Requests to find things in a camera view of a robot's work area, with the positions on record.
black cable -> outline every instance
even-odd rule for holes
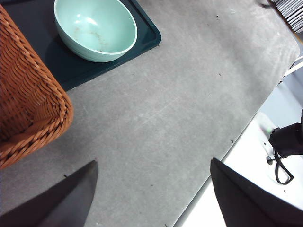
[[[274,156],[275,156],[275,159],[276,159],[276,169],[275,169],[276,181],[278,181],[278,183],[283,184],[283,185],[289,184],[294,179],[294,176],[283,165],[283,163],[281,161],[281,158],[279,157],[279,155],[278,155],[278,153],[276,151],[274,153]],[[286,182],[284,182],[284,183],[282,183],[280,181],[280,179],[279,179],[279,175],[278,175],[279,167],[281,167],[288,174],[288,176],[289,176],[289,179]]]

stack of plates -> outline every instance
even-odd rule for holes
[[[303,31],[303,0],[271,0],[293,31]]]

dark green tray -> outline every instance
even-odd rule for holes
[[[54,0],[1,1],[26,39],[63,89],[69,90],[139,56],[161,41],[159,30],[136,0],[120,0],[132,13],[138,28],[134,47],[121,58],[94,63],[72,53],[58,35],[53,13]]]

ceramic bowl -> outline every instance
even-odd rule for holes
[[[119,0],[55,0],[59,36],[78,56],[113,61],[137,40],[136,22]]]

gray felt surface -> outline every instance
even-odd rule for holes
[[[86,227],[172,226],[299,54],[254,0],[139,3],[160,46],[68,92],[71,128],[1,172],[2,212],[96,159]]]

